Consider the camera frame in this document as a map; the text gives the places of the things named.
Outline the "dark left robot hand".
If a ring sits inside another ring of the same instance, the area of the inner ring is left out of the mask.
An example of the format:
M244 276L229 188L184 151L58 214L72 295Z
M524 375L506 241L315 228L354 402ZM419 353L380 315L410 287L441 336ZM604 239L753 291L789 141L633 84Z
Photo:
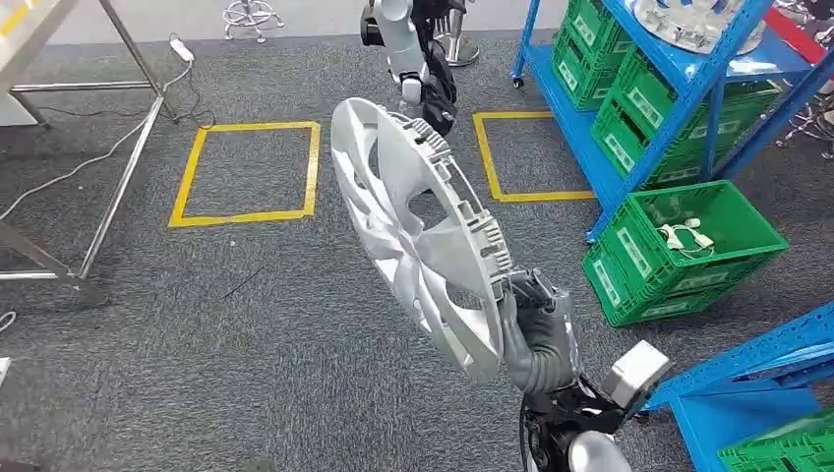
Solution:
M429 76L422 86L422 118L442 137L446 137L457 116L457 88L443 45L436 39L424 47Z

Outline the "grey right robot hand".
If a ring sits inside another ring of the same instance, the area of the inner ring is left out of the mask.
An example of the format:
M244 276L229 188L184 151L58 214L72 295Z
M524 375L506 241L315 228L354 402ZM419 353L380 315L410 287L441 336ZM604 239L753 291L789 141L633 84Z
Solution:
M570 292L538 268L510 272L502 289L503 358L512 383L525 393L550 393L576 384L582 362Z

